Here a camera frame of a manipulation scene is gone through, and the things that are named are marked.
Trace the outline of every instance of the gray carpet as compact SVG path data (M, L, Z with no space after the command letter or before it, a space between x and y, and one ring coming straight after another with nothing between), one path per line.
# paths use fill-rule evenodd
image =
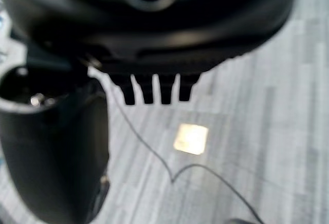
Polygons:
M230 181L267 224L329 223L329 0L297 0L270 42L204 74L190 103L138 104L125 112L174 172L201 163ZM104 84L109 90L108 79ZM123 105L122 96L115 93ZM245 206L202 169L171 185L110 97L112 189L97 224L222 224L253 221ZM173 149L181 123L209 128L200 156ZM0 169L5 224L36 223Z

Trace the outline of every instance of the black plastic part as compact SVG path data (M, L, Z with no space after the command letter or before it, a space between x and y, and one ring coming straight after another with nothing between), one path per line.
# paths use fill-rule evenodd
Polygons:
M171 104L172 88L175 83L176 75L159 75L161 103Z
M121 88L126 105L135 105L135 93L130 75L109 75L109 77Z
M49 224L86 224L95 217L90 211L109 160L106 96L96 79L54 77L46 70L13 69L2 78L1 144L34 215ZM56 88L61 81L67 87ZM54 102L30 105L36 92Z
M179 87L179 100L181 102L188 102L191 98L192 87L199 80L200 75L181 75Z
M144 103L153 104L152 75L135 75L135 79L142 90Z

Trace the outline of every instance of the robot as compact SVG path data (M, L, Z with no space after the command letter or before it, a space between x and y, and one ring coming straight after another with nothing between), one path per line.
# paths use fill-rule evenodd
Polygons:
M3 0L26 64L0 79L0 139L23 202L49 224L87 224L109 191L108 112L88 66L107 73L126 105L131 75L144 102L190 100L203 72L261 46L294 0Z

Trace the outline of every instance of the thin wire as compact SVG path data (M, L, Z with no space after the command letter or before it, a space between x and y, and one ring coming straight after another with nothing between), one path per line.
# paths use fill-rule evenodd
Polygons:
M119 104L119 101L118 101L118 99L117 99L117 97L116 97L116 95L115 95L115 93L113 91L113 86L112 85L111 85L111 92L113 94L114 101L115 101L117 107L119 108L119 111L121 112L123 118L127 122L128 126L130 127L130 129L132 130L132 132L136 135L138 141L140 143L142 143L156 158L158 158L158 160L166 168L166 171L168 172L168 175L170 177L171 184L174 184L177 181L177 179L185 171L187 171L188 169L191 169L193 167L199 167L199 168L205 169L206 171L208 171L209 173L211 173L213 176L217 177L222 183L224 183L224 185L226 185L244 203L244 205L248 208L248 210L252 213L252 215L255 217L255 219L260 224L265 224L265 222L261 219L261 217L259 216L259 214L257 213L257 211L251 206L251 204L228 181L226 181L226 179L224 179L220 174L216 173L211 168L209 168L209 167L207 167L205 165L202 165L202 164L191 164L191 165L187 165L187 166L183 167L182 169L180 169L174 175L172 173L170 167L166 163L166 161L142 138L142 136L139 134L139 132L137 132L137 130L135 129L135 127L131 123L130 119L128 118L128 116L124 112L122 106Z

